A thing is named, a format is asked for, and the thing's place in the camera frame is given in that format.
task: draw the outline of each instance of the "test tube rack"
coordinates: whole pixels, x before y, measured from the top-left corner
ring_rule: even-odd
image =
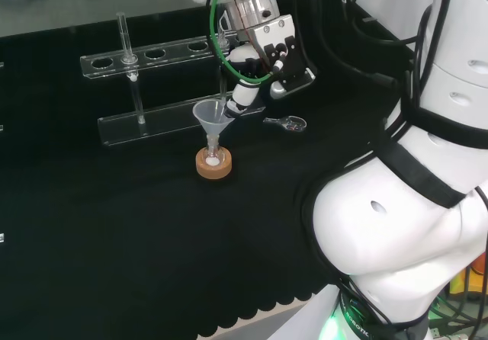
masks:
[[[198,127],[200,124],[192,114],[193,106],[208,98],[224,98],[231,93],[226,90],[226,80],[220,77],[220,93],[204,96],[177,104],[169,104],[144,110],[139,87],[139,72],[144,69],[170,66],[213,56],[206,37],[195,37],[132,48],[126,16],[117,13],[122,50],[80,57],[84,77],[96,79],[125,74],[129,79],[134,111],[98,119],[98,131],[104,146],[115,146],[135,140],[150,138],[177,130]],[[231,47],[239,45],[237,33],[225,31],[219,36],[219,45],[227,56]],[[263,107],[251,109],[246,115],[262,112]]]

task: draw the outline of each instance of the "black strap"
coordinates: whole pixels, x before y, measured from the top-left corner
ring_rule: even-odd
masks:
[[[459,146],[488,149],[488,130],[469,127],[421,107],[414,107],[408,95],[402,97],[402,115],[408,123],[443,140]]]
[[[374,151],[392,173],[417,193],[437,205],[450,209],[465,198],[465,194],[451,188],[430,172],[403,146],[391,140],[384,130],[380,132],[380,139],[374,143]]]

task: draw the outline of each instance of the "funnel stem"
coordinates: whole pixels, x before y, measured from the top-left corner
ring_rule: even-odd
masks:
[[[214,134],[207,134],[207,146],[209,157],[218,157],[219,136],[216,136]]]

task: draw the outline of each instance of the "green cable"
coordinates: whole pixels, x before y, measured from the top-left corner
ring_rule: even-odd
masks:
[[[217,55],[219,56],[220,60],[222,63],[225,65],[225,67],[228,68],[229,71],[231,71],[236,77],[239,79],[246,81],[248,83],[257,85],[263,81],[266,81],[271,77],[271,74],[267,74],[264,77],[261,77],[260,79],[251,79],[249,77],[245,77],[244,75],[241,75],[239,72],[237,72],[227,61],[226,57],[223,55],[222,50],[220,49],[220,46],[218,45],[217,38],[215,37],[215,27],[214,27],[214,20],[215,20],[215,11],[217,8],[217,1],[218,0],[212,0],[212,7],[210,9],[210,38],[212,39],[213,45],[215,47],[215,50],[217,51]]]

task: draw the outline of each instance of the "black table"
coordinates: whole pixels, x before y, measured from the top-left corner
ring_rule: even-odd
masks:
[[[324,1],[342,57],[401,75],[407,51],[353,43],[339,2]],[[278,3],[290,11],[291,0]],[[196,8],[129,26],[137,47],[202,35],[206,21]],[[101,146],[96,120],[130,111],[129,89],[123,75],[84,79],[79,57],[119,47],[114,21],[1,39],[0,338],[190,340],[322,289],[294,195],[359,156],[396,97],[349,78],[304,37],[323,71],[312,87],[267,101],[266,114],[304,117],[307,131],[263,126],[263,115],[236,121],[221,137],[233,172],[214,182],[194,168],[200,128]],[[141,82],[146,107],[218,88],[212,59]]]

